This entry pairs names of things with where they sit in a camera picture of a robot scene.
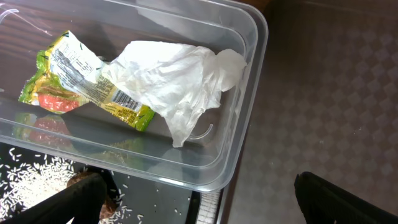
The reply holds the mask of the white tissue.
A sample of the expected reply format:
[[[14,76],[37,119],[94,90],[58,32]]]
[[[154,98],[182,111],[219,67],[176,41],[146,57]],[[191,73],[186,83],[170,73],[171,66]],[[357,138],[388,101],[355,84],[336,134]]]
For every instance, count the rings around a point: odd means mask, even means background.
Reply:
[[[181,147],[200,116],[220,107],[222,93],[239,83],[247,63],[226,49],[132,41],[102,75],[132,99],[161,115],[173,146]]]

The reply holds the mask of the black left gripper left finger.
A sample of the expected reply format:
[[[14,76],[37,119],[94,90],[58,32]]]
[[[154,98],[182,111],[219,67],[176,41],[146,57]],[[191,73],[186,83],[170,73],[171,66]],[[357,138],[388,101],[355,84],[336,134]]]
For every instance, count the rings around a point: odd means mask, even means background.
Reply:
[[[98,223],[106,193],[106,182],[94,173],[2,223]]]

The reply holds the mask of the white cooked rice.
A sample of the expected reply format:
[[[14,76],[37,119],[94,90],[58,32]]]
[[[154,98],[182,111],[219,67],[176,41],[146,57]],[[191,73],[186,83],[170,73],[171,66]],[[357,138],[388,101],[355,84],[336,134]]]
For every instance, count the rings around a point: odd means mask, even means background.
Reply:
[[[73,160],[1,146],[1,222],[43,202],[67,188],[67,182],[89,172],[115,178],[113,171]]]

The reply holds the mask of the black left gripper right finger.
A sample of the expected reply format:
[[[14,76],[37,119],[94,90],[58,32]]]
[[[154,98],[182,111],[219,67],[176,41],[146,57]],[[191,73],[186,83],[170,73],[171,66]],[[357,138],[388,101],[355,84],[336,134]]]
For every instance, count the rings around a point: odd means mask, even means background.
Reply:
[[[311,173],[294,182],[295,196],[307,223],[397,223],[397,216]]]

